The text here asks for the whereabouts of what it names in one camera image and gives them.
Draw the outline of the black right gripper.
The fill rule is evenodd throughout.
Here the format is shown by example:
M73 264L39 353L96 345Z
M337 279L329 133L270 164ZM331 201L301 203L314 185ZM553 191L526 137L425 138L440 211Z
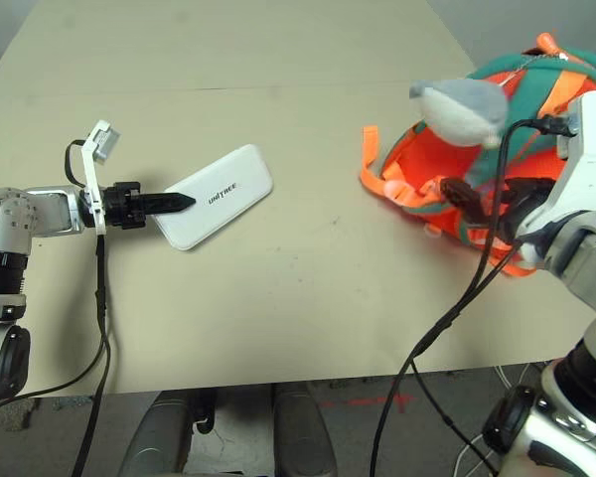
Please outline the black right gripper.
M501 202L506 208L498 224L498 238L514 240L522 221L542 204L555 185L550 178L514 177L508 179L508 189L503 191ZM442 196L458 209L465 222L472 226L486 226L488 215L481 195L460 178L447 177L440 181Z

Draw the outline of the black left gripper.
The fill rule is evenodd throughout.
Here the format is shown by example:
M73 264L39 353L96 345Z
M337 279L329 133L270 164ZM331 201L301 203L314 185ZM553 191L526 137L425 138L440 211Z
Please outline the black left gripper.
M146 215L175 214L192 207L196 200L182 193L141 194L139 182L116 182L102 189L105 223L123 230L141 229Z

